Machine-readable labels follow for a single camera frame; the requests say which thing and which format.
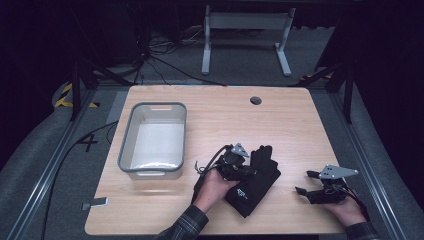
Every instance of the black glove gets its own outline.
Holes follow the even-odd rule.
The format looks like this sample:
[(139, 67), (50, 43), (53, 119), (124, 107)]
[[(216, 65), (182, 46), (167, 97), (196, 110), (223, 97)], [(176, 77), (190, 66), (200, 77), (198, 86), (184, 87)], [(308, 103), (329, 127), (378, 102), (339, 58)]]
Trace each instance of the black glove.
[(251, 153), (250, 167), (256, 170), (246, 180), (232, 187), (225, 199), (243, 217), (249, 216), (256, 208), (272, 184), (280, 177), (278, 163), (271, 160), (272, 147), (261, 146)]

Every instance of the sleeve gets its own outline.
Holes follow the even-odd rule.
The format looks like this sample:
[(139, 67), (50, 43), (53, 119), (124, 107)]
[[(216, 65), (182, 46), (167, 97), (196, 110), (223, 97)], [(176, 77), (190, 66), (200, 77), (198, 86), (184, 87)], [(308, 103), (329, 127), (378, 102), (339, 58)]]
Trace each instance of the sleeve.
[(178, 220), (168, 229), (159, 233), (155, 240), (194, 240), (209, 222), (208, 217), (194, 205), (190, 205)]
[(346, 228), (350, 240), (381, 240), (380, 235), (370, 222), (354, 224)]

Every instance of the small tag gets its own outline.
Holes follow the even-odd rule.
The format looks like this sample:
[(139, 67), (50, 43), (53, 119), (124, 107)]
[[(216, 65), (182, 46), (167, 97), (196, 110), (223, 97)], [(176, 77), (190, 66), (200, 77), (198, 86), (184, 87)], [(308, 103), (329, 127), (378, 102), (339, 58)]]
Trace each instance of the small tag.
[(88, 209), (92, 207), (100, 207), (100, 206), (106, 206), (109, 202), (109, 199), (107, 197), (104, 198), (95, 198), (91, 200), (90, 203), (82, 203), (81, 204), (81, 210), (87, 211)]
[(246, 193), (243, 192), (243, 190), (241, 190), (240, 188), (237, 188), (237, 195), (239, 195), (239, 197), (242, 197), (242, 198), (247, 200)]

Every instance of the metal bracket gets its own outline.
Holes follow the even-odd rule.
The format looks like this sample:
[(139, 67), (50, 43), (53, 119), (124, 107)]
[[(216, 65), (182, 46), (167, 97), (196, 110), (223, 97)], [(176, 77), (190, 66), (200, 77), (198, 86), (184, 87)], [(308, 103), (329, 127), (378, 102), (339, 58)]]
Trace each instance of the metal bracket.
[(359, 174), (358, 170), (326, 165), (318, 175), (320, 179), (339, 179)]
[(240, 155), (242, 157), (250, 158), (249, 153), (246, 152), (246, 150), (243, 148), (243, 146), (240, 143), (237, 143), (232, 149), (231, 152), (237, 155)]

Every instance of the human hand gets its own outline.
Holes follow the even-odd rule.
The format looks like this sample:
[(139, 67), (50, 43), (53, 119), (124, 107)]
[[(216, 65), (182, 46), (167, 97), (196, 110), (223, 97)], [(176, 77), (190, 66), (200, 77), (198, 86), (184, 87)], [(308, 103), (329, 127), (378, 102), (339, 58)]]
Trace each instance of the human hand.
[(226, 181), (218, 173), (216, 169), (211, 169), (205, 176), (205, 181), (197, 195), (193, 205), (198, 207), (202, 212), (207, 213), (213, 206), (221, 201), (228, 190), (238, 181)]
[(322, 204), (322, 206), (336, 215), (345, 227), (367, 221), (359, 205), (349, 196), (339, 203)]

